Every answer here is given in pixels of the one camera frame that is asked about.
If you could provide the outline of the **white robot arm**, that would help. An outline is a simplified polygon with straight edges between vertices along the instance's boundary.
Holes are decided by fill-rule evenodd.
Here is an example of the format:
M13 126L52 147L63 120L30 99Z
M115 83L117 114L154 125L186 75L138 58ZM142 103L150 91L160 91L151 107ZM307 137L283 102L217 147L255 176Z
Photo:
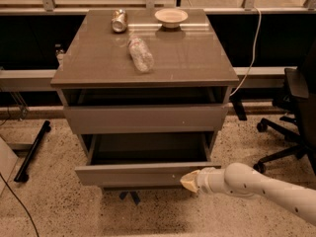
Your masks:
M253 168L233 163L225 169L195 170L180 180L187 190L207 195L225 194L237 198L262 196L316 225L316 191L269 178Z

